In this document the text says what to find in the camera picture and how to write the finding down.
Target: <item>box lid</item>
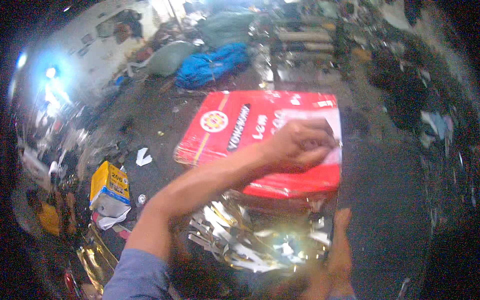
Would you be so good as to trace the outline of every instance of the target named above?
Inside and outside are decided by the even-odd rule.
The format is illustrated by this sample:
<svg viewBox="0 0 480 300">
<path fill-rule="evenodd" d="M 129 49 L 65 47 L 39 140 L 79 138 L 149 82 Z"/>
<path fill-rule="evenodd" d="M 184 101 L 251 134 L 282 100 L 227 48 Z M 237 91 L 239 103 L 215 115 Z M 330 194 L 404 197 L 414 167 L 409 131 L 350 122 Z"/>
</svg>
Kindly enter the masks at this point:
<svg viewBox="0 0 480 300">
<path fill-rule="evenodd" d="M 334 95 L 290 91 L 234 91 L 210 93 L 194 117 L 174 159 L 201 165 L 252 143 L 269 138 L 289 119 L 327 118 L 341 141 Z M 341 148 L 321 165 L 301 174 L 270 174 L 252 182 L 242 192 L 268 198 L 298 197 L 334 191 L 340 182 Z"/>
</svg>

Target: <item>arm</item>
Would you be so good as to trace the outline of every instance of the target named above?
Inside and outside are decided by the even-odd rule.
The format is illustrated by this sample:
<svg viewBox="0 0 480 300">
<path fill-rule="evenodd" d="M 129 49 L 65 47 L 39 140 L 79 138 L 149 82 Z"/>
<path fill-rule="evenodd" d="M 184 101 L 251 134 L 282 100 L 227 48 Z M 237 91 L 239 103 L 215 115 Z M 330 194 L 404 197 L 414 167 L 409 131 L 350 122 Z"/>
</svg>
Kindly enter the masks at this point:
<svg viewBox="0 0 480 300">
<path fill-rule="evenodd" d="M 319 147 L 306 151 L 302 146 L 305 140 L 315 140 Z M 268 173 L 306 171 L 321 163 L 335 145 L 324 119 L 295 120 L 266 141 L 192 169 L 148 202 L 125 248 L 139 249 L 167 261 L 171 239 L 168 229 L 173 218 L 191 214 L 211 196 Z"/>
</svg>

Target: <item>blue tarp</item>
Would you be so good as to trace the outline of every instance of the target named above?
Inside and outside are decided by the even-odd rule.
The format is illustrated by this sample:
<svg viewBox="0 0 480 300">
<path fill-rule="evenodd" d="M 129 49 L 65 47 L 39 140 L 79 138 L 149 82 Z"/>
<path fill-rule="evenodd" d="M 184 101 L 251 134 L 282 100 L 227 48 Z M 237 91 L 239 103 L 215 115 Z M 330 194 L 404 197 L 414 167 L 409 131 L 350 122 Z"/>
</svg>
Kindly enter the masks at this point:
<svg viewBox="0 0 480 300">
<path fill-rule="evenodd" d="M 178 70 L 175 84 L 195 89 L 243 70 L 248 64 L 247 45 L 233 43 L 218 48 L 215 52 L 198 53 L 187 57 Z"/>
</svg>

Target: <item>forearm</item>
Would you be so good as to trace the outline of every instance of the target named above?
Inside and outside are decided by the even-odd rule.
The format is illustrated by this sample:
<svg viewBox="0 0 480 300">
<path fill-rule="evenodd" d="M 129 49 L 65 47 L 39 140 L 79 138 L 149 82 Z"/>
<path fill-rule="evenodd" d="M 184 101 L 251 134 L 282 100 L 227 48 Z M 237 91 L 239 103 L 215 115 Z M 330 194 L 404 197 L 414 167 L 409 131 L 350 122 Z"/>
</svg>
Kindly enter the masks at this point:
<svg viewBox="0 0 480 300">
<path fill-rule="evenodd" d="M 264 176 L 269 171 L 267 161 L 252 145 L 186 172 L 150 199 L 126 248 L 137 248 L 167 260 L 172 219 L 191 214 L 228 188 L 238 188 Z"/>
</svg>

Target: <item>shirt sleeve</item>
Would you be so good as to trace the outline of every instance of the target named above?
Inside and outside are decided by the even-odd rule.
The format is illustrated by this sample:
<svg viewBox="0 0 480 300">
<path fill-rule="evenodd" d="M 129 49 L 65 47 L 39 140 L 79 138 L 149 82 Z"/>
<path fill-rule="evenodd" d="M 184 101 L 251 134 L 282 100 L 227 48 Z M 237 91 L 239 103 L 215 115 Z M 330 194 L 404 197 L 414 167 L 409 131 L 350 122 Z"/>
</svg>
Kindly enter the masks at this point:
<svg viewBox="0 0 480 300">
<path fill-rule="evenodd" d="M 171 300 L 168 267 L 158 257 L 138 249 L 123 250 L 104 300 Z"/>
</svg>

